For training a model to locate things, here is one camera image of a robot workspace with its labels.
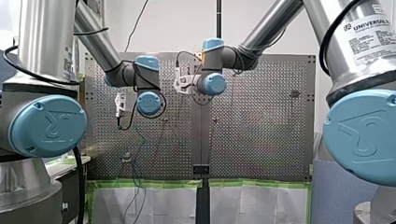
pegboard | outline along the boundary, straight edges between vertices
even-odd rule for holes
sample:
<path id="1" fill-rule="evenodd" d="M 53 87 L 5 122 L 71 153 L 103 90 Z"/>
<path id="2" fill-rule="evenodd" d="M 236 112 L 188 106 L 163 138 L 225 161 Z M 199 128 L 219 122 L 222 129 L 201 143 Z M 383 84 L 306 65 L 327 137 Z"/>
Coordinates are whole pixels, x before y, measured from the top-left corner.
<path id="1" fill-rule="evenodd" d="M 264 55 L 228 75 L 212 106 L 210 176 L 309 180 L 314 134 L 314 56 Z"/>
<path id="2" fill-rule="evenodd" d="M 137 55 L 125 53 L 122 57 L 132 60 Z M 161 60 L 160 80 L 167 110 L 158 119 L 144 119 L 136 113 L 129 132 L 117 129 L 114 98 L 118 91 L 132 89 L 109 88 L 103 71 L 87 56 L 87 149 L 92 156 L 89 179 L 131 177 L 131 164 L 121 162 L 126 152 L 133 156 L 138 153 L 137 172 L 145 178 L 191 179 L 194 161 L 199 160 L 194 158 L 199 153 L 193 153 L 193 137 L 210 143 L 209 148 L 201 148 L 208 152 L 201 156 L 208 155 L 209 177 L 293 181 L 309 176 L 314 132 L 314 56 L 265 55 L 253 71 L 234 77 L 233 71 L 226 70 L 227 90 L 215 97 L 206 110 L 211 116 L 206 125 L 210 129 L 208 135 L 194 133 L 196 105 L 191 96 L 176 94 L 173 89 L 176 54 L 155 56 Z M 196 63 L 191 57 L 182 56 L 182 73 L 190 72 Z M 128 121 L 127 115 L 122 126 Z"/>

blue joint cap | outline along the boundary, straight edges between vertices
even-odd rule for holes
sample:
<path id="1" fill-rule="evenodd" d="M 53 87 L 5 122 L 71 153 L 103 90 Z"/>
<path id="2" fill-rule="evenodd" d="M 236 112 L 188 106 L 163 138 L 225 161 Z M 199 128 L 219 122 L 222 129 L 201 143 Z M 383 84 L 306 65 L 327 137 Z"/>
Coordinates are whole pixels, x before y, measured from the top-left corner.
<path id="1" fill-rule="evenodd" d="M 396 187 L 396 91 L 353 92 L 334 104 L 324 140 L 334 159 L 353 175 Z"/>
<path id="2" fill-rule="evenodd" d="M 209 38 L 204 41 L 202 45 L 202 51 L 208 52 L 210 50 L 219 49 L 224 47 L 224 40 L 220 38 Z"/>
<path id="3" fill-rule="evenodd" d="M 71 150 L 86 130 L 87 116 L 77 101 L 50 95 L 21 109 L 8 128 L 8 141 L 23 156 L 50 158 Z"/>
<path id="4" fill-rule="evenodd" d="M 204 79 L 204 91 L 208 95 L 220 95 L 227 87 L 224 75 L 213 73 Z"/>
<path id="5" fill-rule="evenodd" d="M 153 91 L 144 91 L 137 98 L 137 109 L 146 116 L 155 115 L 161 109 L 161 98 Z"/>
<path id="6" fill-rule="evenodd" d="M 134 61 L 137 65 L 145 67 L 153 71 L 160 71 L 160 60 L 150 55 L 140 55 Z"/>

white wall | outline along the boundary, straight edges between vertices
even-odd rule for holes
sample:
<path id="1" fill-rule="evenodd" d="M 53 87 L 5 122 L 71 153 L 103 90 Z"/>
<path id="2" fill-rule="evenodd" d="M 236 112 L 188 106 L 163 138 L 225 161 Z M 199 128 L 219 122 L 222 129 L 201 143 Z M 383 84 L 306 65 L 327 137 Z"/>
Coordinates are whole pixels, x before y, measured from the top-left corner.
<path id="1" fill-rule="evenodd" d="M 11 47 L 18 36 L 20 11 L 21 0 L 0 0 L 0 49 Z"/>

metal pole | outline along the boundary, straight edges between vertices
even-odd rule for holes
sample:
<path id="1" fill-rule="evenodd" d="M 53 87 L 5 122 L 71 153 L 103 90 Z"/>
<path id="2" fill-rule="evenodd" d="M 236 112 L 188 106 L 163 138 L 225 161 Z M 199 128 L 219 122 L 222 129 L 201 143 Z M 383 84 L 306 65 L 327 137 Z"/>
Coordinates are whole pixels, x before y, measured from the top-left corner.
<path id="1" fill-rule="evenodd" d="M 218 12 L 217 12 L 217 38 L 221 38 L 221 0 L 218 0 Z"/>

wire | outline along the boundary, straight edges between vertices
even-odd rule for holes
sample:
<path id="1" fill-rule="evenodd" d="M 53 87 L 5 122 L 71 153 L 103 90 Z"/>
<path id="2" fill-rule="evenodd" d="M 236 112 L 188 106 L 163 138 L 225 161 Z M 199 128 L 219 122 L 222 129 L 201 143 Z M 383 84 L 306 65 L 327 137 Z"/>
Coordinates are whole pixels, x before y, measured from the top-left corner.
<path id="1" fill-rule="evenodd" d="M 119 130 L 128 131 L 131 128 L 132 122 L 134 121 L 134 111 L 136 110 L 136 105 L 137 105 L 137 101 L 134 102 L 134 108 L 132 109 L 131 118 L 129 119 L 129 124 L 126 128 L 122 128 L 122 126 L 120 125 L 121 118 L 117 118 L 117 126 L 119 127 Z"/>
<path id="2" fill-rule="evenodd" d="M 100 34 L 104 31 L 107 31 L 109 28 L 105 27 L 103 29 L 97 30 L 97 31 L 90 31 L 90 32 L 86 32 L 86 33 L 74 33 L 74 35 L 76 36 L 82 36 L 82 35 L 96 35 L 96 34 Z"/>
<path id="3" fill-rule="evenodd" d="M 82 167 L 81 155 L 79 154 L 78 147 L 73 148 L 73 153 L 76 158 L 78 170 L 78 219 L 77 224 L 82 224 L 84 221 L 84 206 L 85 206 L 85 178 L 84 169 Z"/>
<path id="4" fill-rule="evenodd" d="M 149 2 L 149 0 L 146 0 L 145 5 L 143 5 L 142 10 L 140 11 L 139 16 L 137 17 L 136 23 L 134 24 L 134 29 L 132 30 L 131 34 L 129 35 L 128 44 L 126 45 L 125 52 L 128 50 L 129 45 L 131 44 L 132 35 L 134 35 L 134 32 L 136 31 L 137 24 L 139 23 L 140 18 L 142 17 L 143 12 L 145 11 L 145 8 L 146 8 L 146 5 L 148 4 L 148 2 Z"/>
<path id="5" fill-rule="evenodd" d="M 233 69 L 233 72 L 234 72 L 233 75 L 240 75 L 240 74 L 242 74 L 242 73 L 245 71 L 245 62 L 244 62 L 244 59 L 243 59 L 241 53 L 239 52 L 238 49 L 236 49 L 236 48 L 234 48 L 234 47 L 226 46 L 225 48 L 231 49 L 231 50 L 233 51 L 233 53 L 235 53 L 235 55 L 236 55 L 236 57 L 237 57 L 237 60 L 239 59 L 239 61 L 240 61 L 241 64 L 242 64 L 242 69 L 241 69 L 241 70 L 237 70 L 237 69 L 235 70 L 235 69 Z"/>
<path id="6" fill-rule="evenodd" d="M 8 54 L 12 51 L 18 48 L 18 45 L 13 46 L 11 48 L 6 49 L 3 52 L 3 58 L 6 61 L 6 63 L 8 63 L 9 65 L 11 65 L 12 67 L 14 67 L 15 69 L 17 69 L 20 72 L 23 72 L 26 75 L 29 75 L 31 77 L 36 78 L 37 80 L 43 81 L 43 82 L 47 82 L 47 83 L 55 83 L 55 84 L 60 84 L 60 85 L 65 85 L 65 86 L 78 86 L 79 82 L 74 82 L 74 81 L 70 81 L 70 82 L 64 82 L 64 81 L 59 81 L 59 80 L 55 80 L 52 78 L 47 78 L 47 77 L 43 77 L 37 73 L 33 73 L 25 68 L 23 68 L 20 65 L 15 64 L 14 62 L 12 62 L 9 58 L 8 58 Z"/>
<path id="7" fill-rule="evenodd" d="M 180 51 L 180 52 L 177 54 L 177 56 L 176 56 L 176 67 L 179 67 L 179 58 L 180 58 L 180 55 L 181 55 L 182 53 L 185 53 L 185 54 L 188 54 L 188 55 L 194 57 L 194 58 L 197 59 L 199 62 L 202 61 L 202 59 L 200 59 L 200 58 L 199 58 L 198 56 L 196 56 L 195 54 L 193 54 L 193 53 L 191 53 L 191 52 L 188 52 L 188 51 L 185 51 L 185 50 L 182 50 L 182 51 Z"/>
<path id="8" fill-rule="evenodd" d="M 327 67 L 327 64 L 325 62 L 325 55 L 327 53 L 327 49 L 329 47 L 330 41 L 332 39 L 332 35 L 334 34 L 335 30 L 338 28 L 338 26 L 341 24 L 341 22 L 344 20 L 344 17 L 349 13 L 349 11 L 355 7 L 359 2 L 362 2 L 365 0 L 353 0 L 350 2 L 346 7 L 341 11 L 341 13 L 335 18 L 334 22 L 330 25 L 329 29 L 326 32 L 326 35 L 323 37 L 322 43 L 320 45 L 320 51 L 319 51 L 319 63 L 321 69 L 327 74 L 330 75 L 329 73 L 329 68 Z"/>
<path id="9" fill-rule="evenodd" d="M 146 141 L 146 138 L 138 131 L 137 126 L 134 126 L 134 130 L 137 132 L 137 134 L 140 136 L 140 138 L 143 140 L 143 142 L 140 144 L 140 146 L 139 146 L 139 148 L 138 148 L 138 150 L 137 150 L 137 152 L 136 152 L 136 155 L 135 155 L 135 157 L 134 157 L 134 159 L 133 159 L 133 162 L 132 162 L 132 180 L 134 181 L 134 185 L 137 186 L 137 191 L 136 191 L 136 193 L 134 194 L 134 197 L 133 197 L 132 200 L 129 202 L 128 206 L 126 207 L 126 209 L 125 209 L 125 211 L 124 211 L 124 214 L 123 214 L 123 223 L 124 223 L 124 224 L 126 223 L 126 214 L 127 214 L 128 210 L 129 210 L 129 208 L 131 207 L 131 205 L 134 203 L 134 200 L 136 199 L 137 195 L 139 194 L 140 189 L 143 189 L 144 192 L 145 192 L 145 194 L 144 194 L 143 202 L 142 202 L 142 205 L 141 205 L 141 207 L 140 207 L 140 209 L 139 209 L 139 212 L 138 212 L 136 218 L 134 219 L 134 224 L 135 224 L 135 223 L 137 222 L 137 220 L 140 218 L 140 215 L 141 215 L 141 213 L 142 213 L 142 211 L 143 211 L 144 204 L 145 204 L 145 202 L 146 202 L 146 195 L 147 195 L 147 190 L 146 190 L 146 188 L 144 188 L 144 187 L 142 186 L 141 174 L 140 174 L 140 176 L 138 176 L 137 173 L 136 173 L 137 158 L 138 158 L 138 156 L 139 156 L 139 154 L 140 154 L 140 151 L 141 151 L 143 145 L 145 145 L 147 141 Z"/>
<path id="10" fill-rule="evenodd" d="M 247 55 L 249 58 L 257 59 L 260 56 L 262 56 L 262 52 L 265 49 L 271 48 L 273 45 L 275 45 L 282 38 L 282 36 L 285 33 L 286 33 L 286 28 L 283 29 L 282 33 L 280 33 L 280 35 L 272 43 L 270 43 L 268 45 L 258 46 L 258 47 L 253 48 L 253 49 L 248 49 L 248 48 L 243 47 L 242 45 L 240 45 L 239 46 L 239 50 L 241 50 L 242 53 Z"/>

